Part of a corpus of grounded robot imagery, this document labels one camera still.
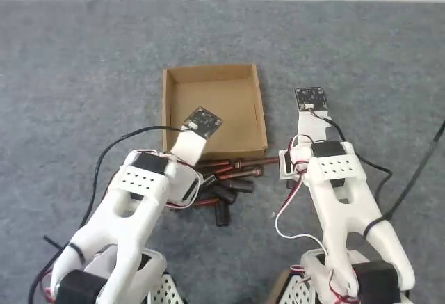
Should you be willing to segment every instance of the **black cable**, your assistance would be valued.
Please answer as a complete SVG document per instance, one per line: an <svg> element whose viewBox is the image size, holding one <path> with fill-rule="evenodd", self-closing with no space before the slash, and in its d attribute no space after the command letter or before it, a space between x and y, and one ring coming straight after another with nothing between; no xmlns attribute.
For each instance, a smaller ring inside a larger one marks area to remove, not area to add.
<svg viewBox="0 0 445 304"><path fill-rule="evenodd" d="M169 126L165 126L165 125L153 125L150 127L144 127L138 130L135 130L133 132L130 132L128 134L125 134L123 136L121 136L119 139L117 139L116 141L112 142L109 146L107 146L105 148L104 151L102 151L102 153L99 155L99 158L97 160L96 163L96 168L95 168L95 176L92 182L92 195L90 198L90 203L88 204L88 208L86 209L85 214L83 215L82 221L79 225L79 229L81 227L83 227L86 224L86 221L88 220L88 218L91 215L91 211L92 211L92 206L94 205L95 202L95 198L96 198L96 190L97 190L97 179L99 177L99 170L100 170L100 166L102 164L102 161L104 160L104 157L106 156L106 154L108 153L108 151L111 150L111 148L118 144L119 142L122 142L130 137L133 137L135 135L139 135L143 132L146 131L151 131L151 130L171 130L171 131L186 131L186 130L181 130L178 128L174 128L174 127L169 127ZM37 286L40 282L40 280L42 279L42 277L44 276L44 274L47 272L47 270L52 266L52 264L57 260L57 258L60 256L60 254L62 254L63 250L65 249L66 245L65 244L49 261L47 264L45 264L45 266L40 270L40 272L36 275L36 277L34 278L33 282L31 283L31 286L29 287L29 292L28 292L28 304L33 304L34 303L34 293L35 290L37 289Z"/></svg>
<svg viewBox="0 0 445 304"><path fill-rule="evenodd" d="M366 226L366 229L363 232L363 237L366 238L366 236L369 233L369 230L376 224L380 223L381 221L390 221L396 210L400 207L403 200L406 198L406 195L411 191L412 187L415 185L417 179L419 178L420 174L422 173L422 170L425 168L426 163L428 160L430 160L430 157L434 153L437 144L439 142L439 139L442 137L442 134L445 130L445 120L442 123L442 126L439 128L439 131L436 133L436 136L433 138L433 140L430 143L429 148L427 149L425 155L423 156L419 166L417 166L416 171L412 175L411 179L407 183L405 189L403 189L402 193L398 197L398 199L395 201L393 206L385 212L381 217L375 219L374 221L370 222L368 226Z"/></svg>
<svg viewBox="0 0 445 304"><path fill-rule="evenodd" d="M43 236L43 240L45 240L49 245L61 250L63 247L59 243L56 243L53 239L49 238L47 235Z"/></svg>
<svg viewBox="0 0 445 304"><path fill-rule="evenodd" d="M311 114L312 114L313 116L315 116L316 118L319 118L320 120L323 120L323 121L325 121L326 123L329 123L330 125L332 125L332 126L337 130L337 132L339 133L339 135L340 135L340 139L341 139L343 142L346 142L346 137L345 137L344 133L342 132L340 126L339 126L336 122L334 122L333 120L330 120L329 118L323 118L323 117L321 117L321 116L315 114L315 112L313 112L313 111L311 111ZM377 169L377 170L381 170L382 172L385 172L385 173L387 174L387 176L384 177L384 178L382 179L382 181L380 181L380 183L378 184L378 186L377 186L377 188L375 189L375 192L374 192L374 198L375 198L375 201L377 202L377 205L380 206L380 192L382 191L382 188L383 188L383 186L387 183L387 181L388 181L389 179L391 179L393 173L392 173L392 171L391 171L390 169L385 168L385 167L380 166L380 165L377 165L376 163L373 163L372 161L369 161L368 159L364 158L364 157L363 157L361 154L359 154L358 152L356 152L355 154L357 155L357 158L358 158L361 162L365 163L366 165L368 165L368 166L370 166L370 167L374 167L374 168Z"/></svg>

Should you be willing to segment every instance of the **gray carpet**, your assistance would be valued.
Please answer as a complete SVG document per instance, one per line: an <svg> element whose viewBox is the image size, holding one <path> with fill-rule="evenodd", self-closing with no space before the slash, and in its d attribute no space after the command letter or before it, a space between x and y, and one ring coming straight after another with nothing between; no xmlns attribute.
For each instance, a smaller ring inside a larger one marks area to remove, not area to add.
<svg viewBox="0 0 445 304"><path fill-rule="evenodd" d="M444 119L445 5L282 1L0 1L0 302L23 303L37 270L74 233L101 150L161 121L161 72L257 63L270 154L296 130L294 86L322 86L332 115L368 158L389 166L387 207ZM104 162L99 191L129 150L160 147L152 132ZM416 272L416 303L445 303L445 145L393 224ZM375 188L382 174L366 168ZM275 168L232 207L165 211L148 246L190 304L260 303L307 240L286 241L273 213L287 194ZM282 218L321 236L307 190ZM361 245L353 240L353 245Z"/></svg>

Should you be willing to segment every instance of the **white robotic arm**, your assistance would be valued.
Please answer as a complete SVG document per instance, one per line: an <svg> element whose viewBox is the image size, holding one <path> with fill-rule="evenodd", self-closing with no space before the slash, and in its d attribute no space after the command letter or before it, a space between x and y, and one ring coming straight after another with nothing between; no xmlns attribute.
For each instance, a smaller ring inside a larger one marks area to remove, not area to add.
<svg viewBox="0 0 445 304"><path fill-rule="evenodd" d="M88 300L95 297L96 303L140 303L160 282L166 268L165 257L144 245L167 203L178 208L193 203L202 181L193 166L208 137L221 123L221 119L199 108L185 121L184 132L179 134L171 153L130 152L91 219L76 232L54 264L51 295L56 303L76 296L70 287L78 287L82 282L96 289L85 290L80 296ZM114 259L107 260L114 261L115 266L108 266L105 271L103 262L100 265L94 258L109 245L115 247L102 253L102 261L106 255L115 254ZM148 261L141 266L144 254ZM86 262L91 261L85 269ZM65 287L64 281L70 284Z"/></svg>
<svg viewBox="0 0 445 304"><path fill-rule="evenodd" d="M325 96L320 88L296 89L299 108L298 135L287 150L279 152L280 176L309 187L323 230L323 250L302 256L301 264L311 277L311 286L323 304L358 303L359 280L355 264L368 260L346 248L348 234L363 234L366 226L382 216L366 183L360 160L349 142L326 141L330 119ZM414 271L398 237L388 221L371 228L368 242L382 260L396 270L398 288L414 286ZM341 302L332 285L349 301ZM401 296L403 303L410 303Z"/></svg>

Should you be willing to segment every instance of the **circuit board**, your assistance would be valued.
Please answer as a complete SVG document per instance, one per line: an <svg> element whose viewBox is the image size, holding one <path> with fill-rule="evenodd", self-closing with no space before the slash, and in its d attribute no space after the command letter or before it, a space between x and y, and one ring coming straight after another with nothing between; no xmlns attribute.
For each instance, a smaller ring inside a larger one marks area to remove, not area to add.
<svg viewBox="0 0 445 304"><path fill-rule="evenodd" d="M198 107L185 120L184 126L193 130L196 134L204 139L209 139L211 135L221 126L223 120L212 114L210 111Z"/></svg>
<svg viewBox="0 0 445 304"><path fill-rule="evenodd" d="M326 111L325 91L321 87L295 88L298 111Z"/></svg>

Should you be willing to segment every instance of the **cardboard box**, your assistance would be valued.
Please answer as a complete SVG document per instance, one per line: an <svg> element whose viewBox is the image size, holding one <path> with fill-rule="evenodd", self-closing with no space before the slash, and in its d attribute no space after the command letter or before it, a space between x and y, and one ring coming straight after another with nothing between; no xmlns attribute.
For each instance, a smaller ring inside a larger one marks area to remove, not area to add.
<svg viewBox="0 0 445 304"><path fill-rule="evenodd" d="M163 72L163 125L181 127L198 106L224 120L203 159L259 158L267 150L263 102L256 65L200 65ZM163 132L170 150L177 132Z"/></svg>

